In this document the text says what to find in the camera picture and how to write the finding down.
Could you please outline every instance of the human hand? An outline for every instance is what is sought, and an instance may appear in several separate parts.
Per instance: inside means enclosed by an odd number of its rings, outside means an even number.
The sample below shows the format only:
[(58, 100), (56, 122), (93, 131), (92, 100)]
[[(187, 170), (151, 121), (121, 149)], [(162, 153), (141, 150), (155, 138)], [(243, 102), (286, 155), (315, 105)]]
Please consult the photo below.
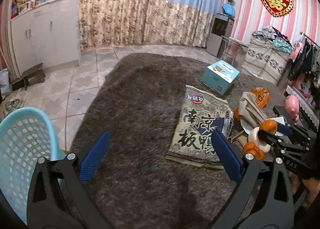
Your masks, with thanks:
[[(299, 186), (298, 176), (294, 173), (291, 173), (290, 181), (292, 194), (295, 194)], [(310, 179), (303, 179), (302, 183), (308, 189), (309, 193), (307, 194), (301, 205), (305, 208), (309, 208), (320, 191), (320, 180), (312, 177)]]

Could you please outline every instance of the silver screw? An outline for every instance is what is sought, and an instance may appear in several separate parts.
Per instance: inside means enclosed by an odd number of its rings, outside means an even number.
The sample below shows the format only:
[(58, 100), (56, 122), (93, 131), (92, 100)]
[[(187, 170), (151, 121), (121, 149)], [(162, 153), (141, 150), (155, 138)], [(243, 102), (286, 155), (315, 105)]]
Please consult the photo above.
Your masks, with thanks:
[(254, 156), (253, 156), (251, 153), (247, 153), (247, 154), (245, 155), (245, 158), (246, 158), (247, 160), (253, 160)]
[(282, 163), (282, 159), (281, 158), (276, 158), (276, 163), (281, 164)]
[(76, 157), (76, 155), (74, 153), (70, 153), (70, 154), (67, 155), (67, 159), (68, 160), (74, 160), (75, 157)]
[(38, 159), (38, 163), (40, 163), (40, 164), (41, 164), (41, 163), (44, 163), (44, 161), (45, 161), (45, 158), (44, 158), (44, 157), (41, 157), (41, 158)]

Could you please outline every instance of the clothes rack rod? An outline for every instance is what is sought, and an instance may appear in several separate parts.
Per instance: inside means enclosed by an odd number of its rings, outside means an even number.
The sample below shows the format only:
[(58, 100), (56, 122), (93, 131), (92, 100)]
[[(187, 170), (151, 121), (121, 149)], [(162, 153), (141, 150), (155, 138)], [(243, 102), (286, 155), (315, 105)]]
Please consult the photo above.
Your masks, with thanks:
[(307, 35), (305, 35), (303, 32), (300, 32), (300, 34), (303, 34), (307, 39), (311, 40), (313, 42), (314, 45), (316, 45), (318, 48), (320, 48), (320, 46), (314, 42), (314, 40), (312, 40), (311, 38), (309, 38)]

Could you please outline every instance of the pink and white striped wall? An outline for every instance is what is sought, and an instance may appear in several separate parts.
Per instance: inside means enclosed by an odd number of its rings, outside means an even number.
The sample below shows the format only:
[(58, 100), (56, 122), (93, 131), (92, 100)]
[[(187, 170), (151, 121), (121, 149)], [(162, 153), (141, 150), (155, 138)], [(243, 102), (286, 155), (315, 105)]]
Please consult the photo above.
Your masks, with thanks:
[(320, 4), (318, 0), (294, 0), (294, 8), (289, 14), (273, 17), (261, 0), (236, 0), (236, 17), (231, 37), (249, 44), (251, 33), (272, 25), (290, 41), (300, 31), (320, 44)]

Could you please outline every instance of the teal cardboard box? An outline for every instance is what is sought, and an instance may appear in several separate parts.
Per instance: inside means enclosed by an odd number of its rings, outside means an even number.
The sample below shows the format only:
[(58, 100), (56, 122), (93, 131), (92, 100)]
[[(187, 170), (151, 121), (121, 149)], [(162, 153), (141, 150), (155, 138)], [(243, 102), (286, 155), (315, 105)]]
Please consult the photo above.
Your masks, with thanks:
[(220, 60), (207, 66), (202, 77), (202, 82), (223, 95), (239, 75), (239, 71), (233, 66)]

